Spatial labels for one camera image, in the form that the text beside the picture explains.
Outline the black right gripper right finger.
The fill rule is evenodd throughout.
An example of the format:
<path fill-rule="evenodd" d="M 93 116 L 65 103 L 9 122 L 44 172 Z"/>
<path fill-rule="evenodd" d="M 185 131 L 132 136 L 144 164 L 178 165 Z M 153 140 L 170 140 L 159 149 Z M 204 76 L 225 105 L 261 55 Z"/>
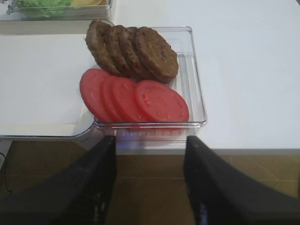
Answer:
<path fill-rule="evenodd" d="M 197 225 L 298 225 L 300 201 L 233 168 L 188 136 L 184 178 Z"/>

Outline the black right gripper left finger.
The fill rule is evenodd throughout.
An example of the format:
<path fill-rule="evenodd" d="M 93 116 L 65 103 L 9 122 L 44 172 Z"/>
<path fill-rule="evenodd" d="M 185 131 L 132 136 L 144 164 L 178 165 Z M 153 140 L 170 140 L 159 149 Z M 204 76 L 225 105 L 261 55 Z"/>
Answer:
<path fill-rule="evenodd" d="M 45 182 L 2 199 L 2 225 L 103 225 L 117 175 L 115 136 Z"/>

